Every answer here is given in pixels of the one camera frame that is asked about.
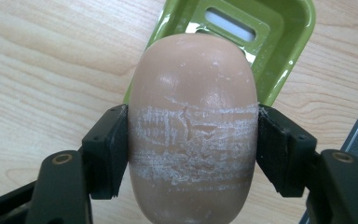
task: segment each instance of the beige soap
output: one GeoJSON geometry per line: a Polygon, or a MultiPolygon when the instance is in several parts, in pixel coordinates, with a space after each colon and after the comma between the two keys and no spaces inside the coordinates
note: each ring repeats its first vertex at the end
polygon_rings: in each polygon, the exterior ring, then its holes
{"type": "Polygon", "coordinates": [[[130,174],[152,223],[229,223],[255,168],[258,104],[242,51],[213,35],[160,39],[136,68],[130,174]]]}

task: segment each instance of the green soap dish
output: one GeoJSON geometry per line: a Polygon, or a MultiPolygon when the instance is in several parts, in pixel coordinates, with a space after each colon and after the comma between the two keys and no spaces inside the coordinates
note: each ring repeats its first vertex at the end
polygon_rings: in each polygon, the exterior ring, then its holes
{"type": "Polygon", "coordinates": [[[225,37],[251,64],[259,103],[272,105],[314,25],[311,0],[167,0],[147,46],[182,33],[225,37]]]}

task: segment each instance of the wooden table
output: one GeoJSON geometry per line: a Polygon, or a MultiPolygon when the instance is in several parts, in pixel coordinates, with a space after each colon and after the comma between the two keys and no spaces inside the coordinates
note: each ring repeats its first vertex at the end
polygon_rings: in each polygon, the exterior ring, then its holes
{"type": "MultiPolygon", "coordinates": [[[[0,195],[36,180],[41,161],[78,149],[119,105],[163,0],[0,1],[0,195]]],[[[358,118],[358,1],[314,0],[317,24],[274,107],[340,148],[358,118]]],[[[297,223],[305,197],[283,199],[258,167],[233,223],[297,223]]],[[[95,223],[149,223],[128,172],[120,195],[93,201],[95,223]]]]}

